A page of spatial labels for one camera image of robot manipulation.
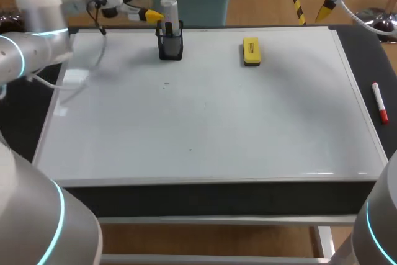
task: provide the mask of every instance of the metal frame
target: metal frame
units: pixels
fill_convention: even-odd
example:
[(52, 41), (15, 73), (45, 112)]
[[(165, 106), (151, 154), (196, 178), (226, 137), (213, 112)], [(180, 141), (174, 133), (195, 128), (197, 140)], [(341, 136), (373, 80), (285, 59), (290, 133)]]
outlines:
[(314, 225), (321, 258), (283, 258), (249, 256), (182, 256), (157, 254), (104, 254), (102, 264), (244, 264), (314, 265), (329, 264), (335, 253), (331, 227), (351, 226), (355, 215), (307, 217), (120, 217), (99, 218), (99, 223), (145, 223), (190, 225)]
[(171, 256), (161, 254), (103, 254), (100, 261), (103, 264), (314, 265), (327, 264), (329, 259), (236, 256)]

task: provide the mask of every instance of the cable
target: cable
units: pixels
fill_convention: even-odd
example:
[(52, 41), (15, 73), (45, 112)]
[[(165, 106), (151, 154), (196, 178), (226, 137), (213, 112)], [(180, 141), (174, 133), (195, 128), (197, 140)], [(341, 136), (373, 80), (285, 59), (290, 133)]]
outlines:
[[(94, 16), (91, 14), (91, 12), (89, 11), (89, 6), (90, 6), (90, 4), (91, 4), (92, 2), (95, 3), (95, 8), (96, 8), (95, 17), (94, 17)], [(91, 19), (93, 19), (93, 21), (94, 21), (96, 27), (98, 27), (99, 31), (101, 32), (101, 34), (102, 34), (102, 36), (103, 36), (103, 38), (104, 38), (104, 42), (103, 42), (103, 44), (102, 44), (102, 50), (100, 51), (100, 55), (99, 55), (99, 57), (98, 57), (98, 60), (97, 60), (97, 62), (95, 63), (95, 65), (94, 65), (92, 68), (89, 68), (89, 70), (94, 70), (94, 69), (96, 69), (96, 68), (100, 65), (100, 62), (102, 61), (102, 58), (104, 57), (104, 54), (105, 54), (105, 49), (106, 49), (106, 45), (107, 45), (106, 30), (103, 28), (103, 26), (101, 26), (101, 25), (98, 23), (98, 14), (99, 14), (99, 9), (100, 9), (102, 6), (106, 5), (106, 3), (107, 3), (107, 0), (90, 0), (90, 1), (87, 3), (87, 6), (86, 6), (86, 10), (87, 10), (88, 15), (91, 17)], [(70, 99), (70, 98), (76, 96), (78, 93), (80, 93), (80, 92), (84, 89), (84, 87), (85, 87), (85, 85), (86, 85), (86, 81), (88, 80), (88, 77), (89, 77), (89, 76), (88, 76), (86, 79), (84, 79), (84, 81), (83, 81), (78, 87), (60, 86), (60, 85), (52, 84), (52, 83), (50, 83), (50, 82), (44, 80), (42, 77), (38, 76), (37, 74), (38, 74), (39, 72), (41, 72), (43, 69), (44, 69), (44, 68), (40, 68), (40, 69), (37, 70), (36, 72), (34, 72), (34, 73), (30, 74), (29, 76), (27, 76), (26, 79), (27, 79), (28, 81), (32, 81), (33, 79), (35, 79), (35, 80), (37, 80), (38, 82), (40, 82), (40, 83), (44, 84), (45, 86), (47, 86), (47, 87), (49, 87), (49, 88), (52, 88), (52, 89), (59, 89), (59, 90), (64, 90), (64, 91), (73, 91), (73, 90), (75, 90), (76, 92), (75, 92), (74, 94), (72, 94), (71, 96), (69, 96), (68, 99)]]
[[(105, 55), (105, 50), (106, 50), (106, 46), (107, 46), (107, 37), (106, 37), (106, 35), (102, 35), (102, 36), (103, 36), (104, 42), (102, 44), (102, 49), (100, 51), (100, 55), (99, 55), (95, 65), (88, 69), (89, 71), (96, 70), (98, 68), (98, 66), (100, 65), (100, 62), (102, 61), (102, 59), (103, 59), (103, 57)], [(67, 86), (60, 86), (60, 85), (52, 84), (52, 83), (44, 80), (42, 77), (38, 76), (37, 73), (36, 74), (31, 74), (30, 76), (27, 76), (27, 80), (28, 81), (31, 81), (31, 80), (35, 79), (38, 82), (44, 84), (45, 86), (47, 86), (49, 88), (58, 89), (58, 90), (64, 90), (64, 91), (76, 91), (76, 93), (79, 93), (82, 89), (84, 89), (84, 87), (85, 87), (85, 85), (86, 85), (86, 83), (88, 81), (88, 78), (89, 78), (89, 76), (86, 77), (83, 80), (83, 82), (77, 87), (67, 87)]]
[[(105, 50), (106, 50), (106, 46), (107, 46), (107, 36), (106, 35), (102, 35), (102, 36), (103, 36), (104, 42), (102, 44), (102, 49), (100, 51), (99, 57), (97, 59), (97, 62), (94, 64), (94, 66), (92, 66), (91, 68), (88, 69), (91, 74), (95, 73), (99, 69), (100, 62), (102, 61), (102, 59), (103, 59), (103, 57), (105, 55)], [(60, 101), (60, 104), (65, 104), (66, 102), (70, 101), (72, 98), (77, 96), (81, 91), (83, 91), (84, 88), (87, 86), (88, 80), (89, 80), (89, 77), (87, 77), (80, 84), (80, 86), (75, 89), (74, 93), (70, 94), (67, 98), (65, 98), (62, 101)]]
[(365, 27), (366, 29), (368, 29), (369, 31), (372, 31), (375, 34), (379, 34), (379, 35), (394, 35), (397, 34), (397, 29), (394, 29), (393, 31), (382, 31), (382, 30), (378, 30), (375, 29), (371, 26), (369, 26), (368, 24), (366, 24), (363, 20), (361, 20), (360, 18), (358, 18), (346, 5), (343, 1), (341, 1), (342, 7), (343, 9), (346, 11), (346, 13), (348, 13), (348, 15), (355, 20), (358, 24), (360, 24), (361, 26)]

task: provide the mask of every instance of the red cap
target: red cap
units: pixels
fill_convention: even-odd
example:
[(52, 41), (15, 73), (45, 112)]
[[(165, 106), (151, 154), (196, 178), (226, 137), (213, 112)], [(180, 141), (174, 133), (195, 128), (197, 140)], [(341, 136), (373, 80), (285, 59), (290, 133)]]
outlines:
[(380, 112), (380, 118), (382, 120), (383, 124), (388, 124), (389, 123), (389, 118), (387, 117), (386, 110), (381, 110)]

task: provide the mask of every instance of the whiteboard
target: whiteboard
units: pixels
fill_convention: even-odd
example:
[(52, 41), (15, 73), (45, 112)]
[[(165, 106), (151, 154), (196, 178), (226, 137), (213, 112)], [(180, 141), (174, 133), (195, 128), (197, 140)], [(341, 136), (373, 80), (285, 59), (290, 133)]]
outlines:
[[(243, 65), (244, 37), (259, 38), (260, 66)], [(33, 163), (62, 186), (374, 180), (386, 165), (327, 27), (185, 30), (181, 61), (158, 58), (153, 30), (107, 38), (88, 87), (65, 104), (55, 92), (47, 115)], [(101, 45), (76, 34), (65, 78)]]

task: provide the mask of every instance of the red marker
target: red marker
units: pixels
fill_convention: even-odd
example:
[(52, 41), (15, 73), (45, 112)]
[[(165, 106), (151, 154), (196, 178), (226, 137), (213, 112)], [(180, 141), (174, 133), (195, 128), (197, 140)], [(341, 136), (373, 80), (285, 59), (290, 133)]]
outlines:
[(379, 113), (380, 113), (380, 118), (382, 120), (383, 124), (388, 124), (389, 123), (389, 118), (387, 117), (385, 105), (383, 103), (382, 96), (380, 95), (380, 90), (378, 83), (374, 82), (372, 84), (372, 90), (375, 95), (375, 99), (377, 100), (378, 108), (379, 108)]

